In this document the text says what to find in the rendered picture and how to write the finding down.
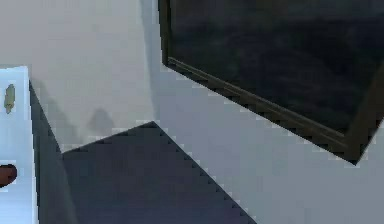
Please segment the dark framed window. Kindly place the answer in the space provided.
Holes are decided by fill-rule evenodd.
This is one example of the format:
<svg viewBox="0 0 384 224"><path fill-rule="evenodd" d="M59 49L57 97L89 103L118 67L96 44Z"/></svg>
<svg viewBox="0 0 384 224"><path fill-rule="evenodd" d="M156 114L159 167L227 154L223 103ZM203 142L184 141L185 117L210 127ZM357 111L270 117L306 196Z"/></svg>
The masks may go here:
<svg viewBox="0 0 384 224"><path fill-rule="evenodd" d="M351 164L384 118L384 0L157 0L162 63Z"/></svg>

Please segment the white table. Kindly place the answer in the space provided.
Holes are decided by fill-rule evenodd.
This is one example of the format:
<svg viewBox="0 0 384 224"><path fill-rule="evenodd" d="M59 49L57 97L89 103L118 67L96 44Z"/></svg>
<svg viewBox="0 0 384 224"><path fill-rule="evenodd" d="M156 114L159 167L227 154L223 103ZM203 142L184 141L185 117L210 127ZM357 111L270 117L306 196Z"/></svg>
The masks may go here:
<svg viewBox="0 0 384 224"><path fill-rule="evenodd" d="M26 65L0 65L0 165L17 178L0 188L0 224L79 224L62 155ZM7 114L6 88L15 86Z"/></svg>

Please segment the olive green small object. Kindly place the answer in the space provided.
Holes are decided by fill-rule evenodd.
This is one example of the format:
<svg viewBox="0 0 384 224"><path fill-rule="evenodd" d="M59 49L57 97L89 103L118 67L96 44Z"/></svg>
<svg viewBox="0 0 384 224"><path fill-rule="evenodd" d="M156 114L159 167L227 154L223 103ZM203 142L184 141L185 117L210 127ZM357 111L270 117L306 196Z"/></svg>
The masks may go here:
<svg viewBox="0 0 384 224"><path fill-rule="evenodd" d="M4 108L6 113L9 114L15 105L15 86L10 84L5 91Z"/></svg>

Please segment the dark brown round object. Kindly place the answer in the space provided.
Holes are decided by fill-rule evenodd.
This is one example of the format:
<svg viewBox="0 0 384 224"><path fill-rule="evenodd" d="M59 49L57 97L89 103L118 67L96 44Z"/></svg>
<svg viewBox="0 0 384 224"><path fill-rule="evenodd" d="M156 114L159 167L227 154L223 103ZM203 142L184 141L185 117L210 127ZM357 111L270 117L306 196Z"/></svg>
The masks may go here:
<svg viewBox="0 0 384 224"><path fill-rule="evenodd" d="M13 164L0 165L0 188L11 184L17 174L17 168Z"/></svg>

